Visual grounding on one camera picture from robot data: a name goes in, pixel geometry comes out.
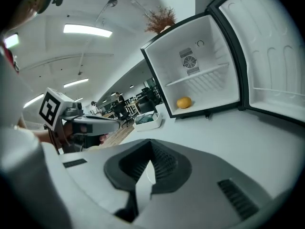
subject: open fridge door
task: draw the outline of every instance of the open fridge door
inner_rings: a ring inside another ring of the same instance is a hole
[[[245,108],[305,125],[305,44],[283,4],[214,0],[207,11],[240,68]]]

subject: white table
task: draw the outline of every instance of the white table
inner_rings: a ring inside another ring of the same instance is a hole
[[[291,188],[303,167],[305,129],[255,111],[230,110],[211,119],[170,119],[165,105],[160,128],[133,130],[122,143],[154,138],[217,155],[258,182],[271,197]]]

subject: ceiling light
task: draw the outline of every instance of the ceiling light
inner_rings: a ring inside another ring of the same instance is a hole
[[[5,46],[6,48],[11,48],[19,43],[18,34],[14,34],[7,39],[5,39]]]
[[[83,83],[83,82],[87,82],[87,81],[88,81],[88,78],[65,84],[65,85],[63,85],[63,87],[66,88],[68,86],[73,86],[75,84],[79,84],[79,83]]]
[[[110,37],[112,34],[111,31],[84,25],[65,25],[63,33],[81,33],[104,37]]]
[[[44,96],[44,94],[40,94],[38,97],[35,97],[34,99],[32,99],[31,101],[27,102],[23,108],[26,108],[27,106],[31,105],[33,102],[41,99]]]

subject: person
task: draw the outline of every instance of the person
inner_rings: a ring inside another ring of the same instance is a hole
[[[4,38],[7,32],[11,31],[12,29],[15,29],[24,23],[32,20],[35,18],[37,14],[40,14],[44,12],[47,7],[49,6],[51,0],[22,0],[21,3],[18,5],[17,9],[15,10],[13,16],[9,20],[9,22],[6,24],[6,27],[2,30],[0,34],[0,53],[7,59],[7,61],[10,63],[10,65],[15,69],[16,73],[16,65],[14,63],[14,57],[10,50],[8,50],[4,43]],[[19,128],[26,128],[25,121],[23,119],[23,116],[21,115],[17,126]],[[62,136],[59,136],[59,141],[63,143],[66,138],[69,139],[69,137],[72,135],[72,124],[70,122],[66,122],[63,127],[64,134]],[[82,132],[86,132],[86,127],[81,127]],[[39,138],[41,142],[48,142],[52,144],[51,137],[49,135],[48,130],[41,130],[41,131],[34,131],[32,132]],[[107,135],[101,135],[100,136],[100,142],[101,144],[104,143],[106,140]]]
[[[95,101],[92,101],[92,102],[91,102],[91,110],[92,110],[92,112],[94,113],[94,115],[102,114],[102,111],[97,107]]]
[[[118,102],[119,102],[120,104],[122,104],[123,106],[125,106],[125,100],[124,100],[123,96],[120,95],[119,93],[115,93],[115,96],[119,98],[119,99],[118,99]]]

